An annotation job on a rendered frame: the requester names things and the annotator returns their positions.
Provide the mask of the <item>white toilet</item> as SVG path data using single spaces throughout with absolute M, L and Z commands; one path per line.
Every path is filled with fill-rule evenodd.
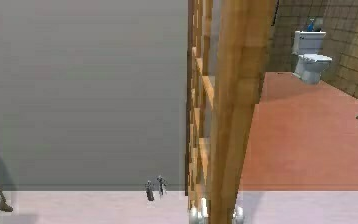
M 296 57 L 296 66 L 293 75 L 306 84 L 316 85 L 321 75 L 333 59 L 320 54 L 323 47 L 325 32 L 296 31 L 292 54 Z

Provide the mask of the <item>brown wooden room door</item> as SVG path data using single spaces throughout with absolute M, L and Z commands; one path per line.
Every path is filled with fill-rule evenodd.
M 188 0 L 185 195 L 233 224 L 277 0 Z

